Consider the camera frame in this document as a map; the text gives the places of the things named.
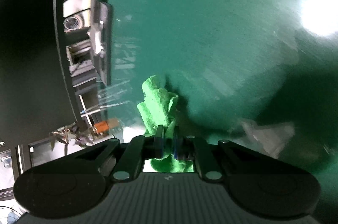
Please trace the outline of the green cleaning cloth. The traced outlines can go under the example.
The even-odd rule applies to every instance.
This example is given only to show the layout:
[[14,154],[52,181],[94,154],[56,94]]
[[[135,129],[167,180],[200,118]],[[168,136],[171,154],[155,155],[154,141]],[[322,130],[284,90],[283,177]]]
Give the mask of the green cleaning cloth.
[[162,88],[159,77],[150,76],[142,83],[144,101],[137,104],[138,111],[146,128],[145,137],[154,137],[158,127],[164,129],[164,147],[159,159],[151,159],[150,166],[156,172],[192,172],[194,167],[189,160],[176,159],[174,156],[174,135],[176,106],[179,96]]

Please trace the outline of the black computer monitor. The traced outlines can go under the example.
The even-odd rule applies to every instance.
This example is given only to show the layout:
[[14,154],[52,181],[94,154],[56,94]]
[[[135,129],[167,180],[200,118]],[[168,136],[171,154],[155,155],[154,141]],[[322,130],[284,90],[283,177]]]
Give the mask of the black computer monitor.
[[80,120],[55,0],[1,0],[1,141],[17,147]]

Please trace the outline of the black monitor stand base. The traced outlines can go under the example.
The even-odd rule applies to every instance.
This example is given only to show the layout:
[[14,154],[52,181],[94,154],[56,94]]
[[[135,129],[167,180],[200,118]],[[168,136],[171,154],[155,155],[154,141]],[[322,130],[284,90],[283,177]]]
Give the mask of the black monitor stand base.
[[103,0],[90,1],[90,57],[105,86],[111,84],[113,8]]

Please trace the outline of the amber glass jar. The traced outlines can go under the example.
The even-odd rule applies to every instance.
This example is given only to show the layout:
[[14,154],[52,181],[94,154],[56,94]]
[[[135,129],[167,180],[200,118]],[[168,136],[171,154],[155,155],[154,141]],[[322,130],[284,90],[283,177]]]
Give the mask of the amber glass jar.
[[95,123],[93,125],[93,129],[96,134],[102,134],[106,131],[109,131],[110,129],[113,129],[115,127],[118,127],[120,125],[120,122],[117,118],[110,118],[106,121],[100,121],[98,123]]

